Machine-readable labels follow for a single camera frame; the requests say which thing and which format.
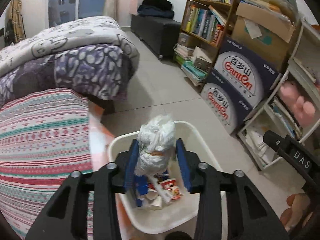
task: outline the cardboard box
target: cardboard box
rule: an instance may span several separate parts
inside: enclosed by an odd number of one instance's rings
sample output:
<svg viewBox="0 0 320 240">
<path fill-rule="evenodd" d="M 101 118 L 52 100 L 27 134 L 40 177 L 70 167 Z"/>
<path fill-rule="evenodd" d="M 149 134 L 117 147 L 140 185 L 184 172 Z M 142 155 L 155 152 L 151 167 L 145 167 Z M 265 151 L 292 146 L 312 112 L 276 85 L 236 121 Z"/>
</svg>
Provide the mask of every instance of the cardboard box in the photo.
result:
<svg viewBox="0 0 320 240">
<path fill-rule="evenodd" d="M 252 111 L 250 104 L 215 69 L 209 74 L 201 97 L 229 134 L 238 130 Z"/>
<path fill-rule="evenodd" d="M 238 18 L 231 37 L 280 70 L 292 46 L 290 40 L 295 31 L 294 25 L 279 19 L 267 10 L 247 3 L 240 3 L 236 14 Z M 258 24 L 262 34 L 260 37 L 251 38 L 245 19 Z"/>
<path fill-rule="evenodd" d="M 253 108 L 269 95 L 281 77 L 269 62 L 230 38 L 225 38 L 222 42 L 214 69 Z"/>
<path fill-rule="evenodd" d="M 180 33 L 178 38 L 178 43 L 185 47 L 194 48 L 199 44 L 199 40 L 196 37 L 191 36 L 187 33 Z"/>
<path fill-rule="evenodd" d="M 212 65 L 212 60 L 208 56 L 208 52 L 199 47 L 196 47 L 193 51 L 191 61 L 194 66 L 203 70 L 208 70 Z"/>
</svg>

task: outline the black ottoman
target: black ottoman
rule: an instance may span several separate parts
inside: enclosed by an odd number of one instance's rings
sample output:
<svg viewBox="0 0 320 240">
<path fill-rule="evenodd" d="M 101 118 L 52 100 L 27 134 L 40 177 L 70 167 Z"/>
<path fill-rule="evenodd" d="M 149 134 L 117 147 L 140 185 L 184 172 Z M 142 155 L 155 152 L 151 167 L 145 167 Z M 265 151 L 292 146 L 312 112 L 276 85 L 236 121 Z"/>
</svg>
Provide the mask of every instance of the black ottoman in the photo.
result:
<svg viewBox="0 0 320 240">
<path fill-rule="evenodd" d="M 173 56 L 181 23 L 171 19 L 132 15 L 131 31 L 148 44 L 159 59 Z"/>
</svg>

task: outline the striped fabric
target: striped fabric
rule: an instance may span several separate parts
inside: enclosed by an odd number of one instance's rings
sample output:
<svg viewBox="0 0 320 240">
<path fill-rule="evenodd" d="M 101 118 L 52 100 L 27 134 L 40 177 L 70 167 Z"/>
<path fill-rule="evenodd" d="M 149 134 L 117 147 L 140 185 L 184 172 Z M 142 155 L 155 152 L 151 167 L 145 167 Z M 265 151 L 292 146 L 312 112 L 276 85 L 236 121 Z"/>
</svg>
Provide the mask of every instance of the striped fabric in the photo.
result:
<svg viewBox="0 0 320 240">
<path fill-rule="evenodd" d="M 92 171 L 88 129 L 88 101 L 68 89 L 30 94 L 1 109 L 0 210 L 22 239 L 72 171 Z"/>
</svg>

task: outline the tile floor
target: tile floor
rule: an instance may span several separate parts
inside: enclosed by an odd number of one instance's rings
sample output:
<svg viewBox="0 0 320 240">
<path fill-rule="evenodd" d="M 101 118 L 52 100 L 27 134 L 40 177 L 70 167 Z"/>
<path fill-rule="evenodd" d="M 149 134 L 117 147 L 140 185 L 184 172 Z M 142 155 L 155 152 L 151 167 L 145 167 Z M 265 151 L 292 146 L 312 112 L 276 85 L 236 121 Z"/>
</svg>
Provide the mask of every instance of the tile floor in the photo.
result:
<svg viewBox="0 0 320 240">
<path fill-rule="evenodd" d="M 127 35 L 140 52 L 140 65 L 130 81 L 128 100 L 117 102 L 116 113 L 103 116 L 103 124 L 119 136 L 139 130 L 141 124 L 158 114 L 171 114 L 174 120 L 190 122 L 223 171 L 244 171 L 280 216 L 288 208 L 286 198 L 302 191 L 302 177 L 285 161 L 258 172 L 242 144 L 226 133 L 180 68 L 170 61 L 159 61 L 133 33 Z"/>
</svg>

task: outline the silver bolt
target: silver bolt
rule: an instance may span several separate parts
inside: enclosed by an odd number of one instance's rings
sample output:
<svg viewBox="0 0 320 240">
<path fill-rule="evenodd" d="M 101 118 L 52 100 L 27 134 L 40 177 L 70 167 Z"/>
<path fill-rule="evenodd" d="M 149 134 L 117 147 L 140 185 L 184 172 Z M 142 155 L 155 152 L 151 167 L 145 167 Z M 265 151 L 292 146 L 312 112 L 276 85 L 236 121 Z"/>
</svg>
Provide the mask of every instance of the silver bolt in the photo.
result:
<svg viewBox="0 0 320 240">
<path fill-rule="evenodd" d="M 108 163 L 107 164 L 107 169 L 108 170 L 113 170 L 113 169 L 115 169 L 117 167 L 117 164 L 115 164 L 115 163 Z"/>
<path fill-rule="evenodd" d="M 236 170 L 233 174 L 236 175 L 237 177 L 243 177 L 244 176 L 244 172 L 241 171 L 241 170 Z"/>
<path fill-rule="evenodd" d="M 199 169 L 207 169 L 209 167 L 208 163 L 199 163 L 198 164 Z"/>
<path fill-rule="evenodd" d="M 73 178 L 77 178 L 81 175 L 81 172 L 80 171 L 73 171 L 71 172 L 71 177 Z"/>
</svg>

